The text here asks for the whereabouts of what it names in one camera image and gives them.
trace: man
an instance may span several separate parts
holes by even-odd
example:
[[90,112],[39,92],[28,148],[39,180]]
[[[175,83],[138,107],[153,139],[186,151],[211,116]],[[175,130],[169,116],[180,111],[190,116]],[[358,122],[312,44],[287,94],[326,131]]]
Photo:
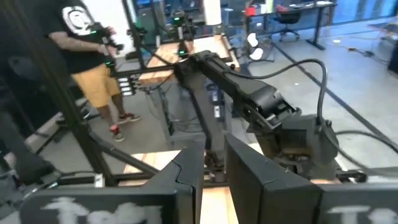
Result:
[[[114,140],[123,141],[118,124],[137,121],[141,117],[124,110],[118,83],[109,76],[109,69],[104,64],[106,46],[89,29],[94,21],[87,8],[80,0],[46,0],[42,9],[39,26],[44,35],[58,45],[69,73],[87,100],[109,124]],[[108,50],[115,55],[116,49],[108,47]],[[113,121],[109,109],[110,98],[119,112],[118,123]]]

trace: khaki shorts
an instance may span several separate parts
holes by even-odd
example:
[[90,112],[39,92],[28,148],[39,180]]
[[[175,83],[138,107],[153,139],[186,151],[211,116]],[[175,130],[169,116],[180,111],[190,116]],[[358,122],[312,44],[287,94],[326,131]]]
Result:
[[105,64],[72,77],[95,108],[107,106],[111,96],[120,94],[118,82],[110,77],[110,70]]

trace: black t-shirt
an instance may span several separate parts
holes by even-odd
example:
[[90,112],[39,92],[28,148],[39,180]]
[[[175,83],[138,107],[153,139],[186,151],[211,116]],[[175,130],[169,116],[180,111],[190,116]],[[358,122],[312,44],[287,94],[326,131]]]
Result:
[[[84,4],[79,0],[46,0],[41,7],[39,25],[44,35],[65,31],[69,37],[101,43],[101,39],[91,34],[88,26],[94,21],[90,18]],[[80,73],[104,63],[104,55],[99,52],[74,52],[61,50],[71,74]]]

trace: wooden table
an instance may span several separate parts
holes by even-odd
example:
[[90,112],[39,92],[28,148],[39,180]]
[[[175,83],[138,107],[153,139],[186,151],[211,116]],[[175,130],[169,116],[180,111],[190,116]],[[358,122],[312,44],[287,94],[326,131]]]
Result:
[[[250,146],[262,154],[261,148],[257,143],[250,144]],[[136,159],[141,160],[159,170],[163,169],[180,151],[169,152],[153,152],[146,154],[132,155]],[[134,167],[126,166],[124,173],[139,172]],[[141,185],[145,183],[142,181],[123,182],[120,185]],[[238,224],[236,218],[235,208],[231,198],[231,192],[228,187],[220,187],[215,189],[203,189],[203,197],[201,204],[201,224]]]
[[[226,41],[226,45],[227,45],[228,49],[225,49],[221,38],[224,38],[224,41]],[[220,58],[228,58],[229,50],[232,48],[231,45],[229,44],[228,38],[225,36],[221,36],[221,35],[196,39],[193,41],[193,45],[194,45],[195,52],[210,50],[214,53],[217,53],[220,56]],[[175,62],[178,62],[178,55],[176,54],[177,48],[178,48],[178,43],[162,44],[156,50],[156,54],[161,56],[162,58],[166,59],[170,63],[175,63]],[[228,62],[227,65],[231,65],[232,63],[234,63],[236,66],[236,69],[239,70],[239,62],[233,52],[231,53],[231,56],[232,56],[233,61]],[[152,68],[152,67],[158,67],[158,66],[163,66],[163,65],[165,65],[165,63],[163,63],[156,57],[152,57],[149,60],[147,67]],[[169,76],[171,76],[171,75],[173,75],[173,70],[143,73],[140,76],[139,81],[143,85],[156,84],[156,83],[163,82],[164,80],[168,79]]]

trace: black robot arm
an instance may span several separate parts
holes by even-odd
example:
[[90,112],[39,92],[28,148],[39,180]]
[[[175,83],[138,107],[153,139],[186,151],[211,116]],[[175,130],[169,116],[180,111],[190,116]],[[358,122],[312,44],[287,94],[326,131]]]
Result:
[[217,54],[203,51],[176,65],[175,76],[190,93],[200,124],[209,140],[206,149],[223,165],[223,129],[217,127],[204,90],[208,78],[232,97],[234,108],[249,122],[266,157],[305,178],[334,179],[337,150],[323,132],[335,136],[331,123],[322,128],[315,114],[300,114],[279,91],[262,81],[245,78]]

